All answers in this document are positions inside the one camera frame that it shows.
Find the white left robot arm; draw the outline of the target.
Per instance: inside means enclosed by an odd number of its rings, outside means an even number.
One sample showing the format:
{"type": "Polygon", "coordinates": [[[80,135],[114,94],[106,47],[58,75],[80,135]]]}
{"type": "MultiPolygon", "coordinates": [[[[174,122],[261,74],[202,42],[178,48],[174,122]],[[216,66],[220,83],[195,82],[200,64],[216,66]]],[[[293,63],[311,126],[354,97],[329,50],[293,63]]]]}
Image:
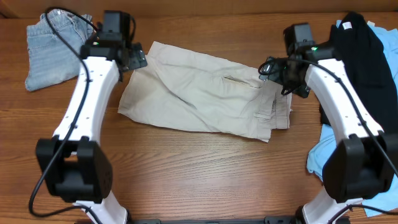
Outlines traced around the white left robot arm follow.
{"type": "Polygon", "coordinates": [[[81,47],[80,74],[65,116],[50,139],[35,148],[42,171],[29,200],[45,184],[50,195],[81,209],[93,223],[132,223],[111,188],[113,168],[100,147],[104,114],[113,88],[128,70],[147,65],[139,43],[129,34],[100,32],[81,47]]]}

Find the beige khaki shorts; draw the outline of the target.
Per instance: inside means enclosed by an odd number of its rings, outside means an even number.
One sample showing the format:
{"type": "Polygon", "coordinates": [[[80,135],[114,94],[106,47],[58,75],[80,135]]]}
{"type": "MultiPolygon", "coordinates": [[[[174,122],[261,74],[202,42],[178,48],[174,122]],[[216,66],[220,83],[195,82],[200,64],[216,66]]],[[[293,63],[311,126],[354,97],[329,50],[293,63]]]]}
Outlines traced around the beige khaki shorts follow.
{"type": "Polygon", "coordinates": [[[292,96],[256,68],[154,42],[133,71],[118,112],[138,123],[267,142],[290,126],[292,96]]]}

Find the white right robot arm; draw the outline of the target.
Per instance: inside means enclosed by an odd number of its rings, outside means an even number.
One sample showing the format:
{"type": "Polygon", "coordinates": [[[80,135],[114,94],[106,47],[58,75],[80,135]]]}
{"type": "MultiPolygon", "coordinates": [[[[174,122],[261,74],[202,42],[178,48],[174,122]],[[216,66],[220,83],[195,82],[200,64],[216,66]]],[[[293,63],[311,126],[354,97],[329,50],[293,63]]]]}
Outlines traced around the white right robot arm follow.
{"type": "Polygon", "coordinates": [[[397,175],[397,135],[386,134],[368,113],[333,46],[292,44],[286,58],[269,57],[258,72],[260,79],[280,83],[283,95],[305,86],[313,90],[335,135],[336,149],[322,170],[323,188],[290,223],[349,223],[344,213],[390,189],[397,175]]]}

